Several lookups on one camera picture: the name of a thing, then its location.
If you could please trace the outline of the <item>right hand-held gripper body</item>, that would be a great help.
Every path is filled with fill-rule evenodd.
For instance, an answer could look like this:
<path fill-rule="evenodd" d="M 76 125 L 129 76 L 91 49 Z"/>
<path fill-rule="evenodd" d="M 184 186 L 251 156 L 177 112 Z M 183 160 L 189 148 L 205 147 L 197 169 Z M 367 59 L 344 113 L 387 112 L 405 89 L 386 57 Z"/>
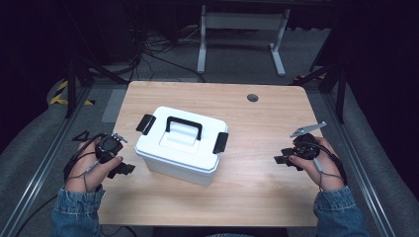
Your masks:
<path fill-rule="evenodd" d="M 301 126 L 290 134 L 293 139 L 293 147 L 282 150 L 283 156 L 288 158 L 296 155 L 305 160 L 312 160 L 319 154 L 320 148 L 314 135 L 311 133 L 326 125 L 325 121 L 318 124 Z"/>

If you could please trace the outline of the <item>yellow black hazard tape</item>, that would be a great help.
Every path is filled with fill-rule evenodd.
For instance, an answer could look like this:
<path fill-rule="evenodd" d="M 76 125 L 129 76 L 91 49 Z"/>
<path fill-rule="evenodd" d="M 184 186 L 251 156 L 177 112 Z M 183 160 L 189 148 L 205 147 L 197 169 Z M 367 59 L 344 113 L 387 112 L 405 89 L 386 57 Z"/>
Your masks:
<path fill-rule="evenodd" d="M 68 86 L 67 80 L 62 80 L 59 83 L 55 93 L 53 94 L 52 98 L 49 101 L 51 105 L 55 105 L 55 104 L 67 105 L 69 103 L 68 95 L 65 94 L 67 86 Z"/>

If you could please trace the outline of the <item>person's left hand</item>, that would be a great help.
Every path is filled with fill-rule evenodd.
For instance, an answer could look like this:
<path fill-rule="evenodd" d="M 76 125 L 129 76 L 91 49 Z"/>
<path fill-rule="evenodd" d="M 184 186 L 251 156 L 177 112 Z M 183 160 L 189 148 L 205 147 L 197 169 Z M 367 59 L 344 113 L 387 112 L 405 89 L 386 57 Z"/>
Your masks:
<path fill-rule="evenodd" d="M 64 188 L 74 193 L 92 193 L 104 181 L 107 175 L 117 168 L 123 161 L 122 156 L 117 156 L 107 163 L 101 164 L 97 161 L 95 147 L 100 139 L 79 145 L 81 158 L 71 169 Z"/>

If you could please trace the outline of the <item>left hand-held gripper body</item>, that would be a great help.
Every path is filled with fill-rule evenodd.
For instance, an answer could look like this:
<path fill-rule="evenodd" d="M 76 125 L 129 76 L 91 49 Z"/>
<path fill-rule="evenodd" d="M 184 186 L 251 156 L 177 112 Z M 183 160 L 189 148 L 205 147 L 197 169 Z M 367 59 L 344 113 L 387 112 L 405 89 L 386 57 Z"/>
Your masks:
<path fill-rule="evenodd" d="M 84 142 L 84 146 L 80 148 L 72 157 L 72 160 L 75 162 L 81 158 L 81 153 L 84 152 L 84 149 L 97 139 L 99 139 L 99 142 L 95 146 L 95 155 L 101 164 L 107 163 L 116 157 L 120 150 L 124 147 L 123 142 L 126 143 L 126 140 L 117 132 L 112 132 L 111 134 L 99 133 L 93 137 L 89 137 L 89 132 L 85 131 L 82 135 L 83 138 L 80 138 L 80 136 L 76 136 L 74 138 L 75 141 Z"/>

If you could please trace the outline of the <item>person's right hand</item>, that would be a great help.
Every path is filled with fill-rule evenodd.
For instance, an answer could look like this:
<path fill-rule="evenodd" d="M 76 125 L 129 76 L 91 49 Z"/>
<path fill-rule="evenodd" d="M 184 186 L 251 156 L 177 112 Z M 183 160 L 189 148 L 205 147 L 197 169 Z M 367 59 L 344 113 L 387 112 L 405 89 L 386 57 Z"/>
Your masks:
<path fill-rule="evenodd" d="M 345 187 L 339 169 L 324 151 L 319 152 L 316 160 L 305 160 L 295 155 L 292 155 L 290 160 L 303 169 L 323 192 L 336 191 Z"/>

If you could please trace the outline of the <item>black tripod stand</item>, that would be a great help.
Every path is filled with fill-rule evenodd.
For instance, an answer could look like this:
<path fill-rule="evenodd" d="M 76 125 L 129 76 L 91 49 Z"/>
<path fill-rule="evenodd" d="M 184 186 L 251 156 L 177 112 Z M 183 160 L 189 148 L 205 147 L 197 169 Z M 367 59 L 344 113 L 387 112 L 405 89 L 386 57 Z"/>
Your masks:
<path fill-rule="evenodd" d="M 343 119 L 343 110 L 344 110 L 344 100 L 346 93 L 346 72 L 345 65 L 340 64 L 331 64 L 320 67 L 317 70 L 305 75 L 297 76 L 291 82 L 292 86 L 302 86 L 309 81 L 318 79 L 323 76 L 322 82 L 318 85 L 318 90 L 322 94 L 329 94 L 334 87 L 337 87 L 337 96 L 335 103 L 335 114 L 340 123 L 344 122 Z"/>
<path fill-rule="evenodd" d="M 67 69 L 67 114 L 66 118 L 69 119 L 77 109 L 78 103 L 76 102 L 76 81 L 79 81 L 82 87 L 91 87 L 95 81 L 92 73 L 89 71 L 90 68 L 95 69 L 105 77 L 110 78 L 117 84 L 126 85 L 128 81 L 121 78 L 114 72 L 106 69 L 102 65 L 94 63 L 86 58 L 80 56 L 72 56 L 68 63 Z"/>

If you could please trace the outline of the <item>white metal desk frame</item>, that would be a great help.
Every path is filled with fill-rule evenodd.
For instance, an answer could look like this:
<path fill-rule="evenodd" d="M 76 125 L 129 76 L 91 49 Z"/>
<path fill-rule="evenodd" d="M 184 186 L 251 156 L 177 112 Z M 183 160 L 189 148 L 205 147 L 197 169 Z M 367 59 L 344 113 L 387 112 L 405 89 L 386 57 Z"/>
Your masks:
<path fill-rule="evenodd" d="M 196 71 L 206 72 L 208 45 L 261 46 L 268 50 L 279 77 L 287 75 L 280 54 L 280 46 L 290 18 L 290 9 L 279 14 L 256 13 L 223 13 L 209 10 L 207 5 L 201 7 L 200 44 Z"/>

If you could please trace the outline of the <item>white plastic storage box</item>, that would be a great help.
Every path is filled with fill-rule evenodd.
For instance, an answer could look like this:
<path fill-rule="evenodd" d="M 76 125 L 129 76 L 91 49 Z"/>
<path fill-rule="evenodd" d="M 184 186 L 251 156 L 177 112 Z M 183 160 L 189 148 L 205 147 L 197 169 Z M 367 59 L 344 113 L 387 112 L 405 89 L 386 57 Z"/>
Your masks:
<path fill-rule="evenodd" d="M 139 122 L 135 145 L 150 171 L 208 186 L 225 150 L 228 126 L 220 119 L 159 107 Z"/>

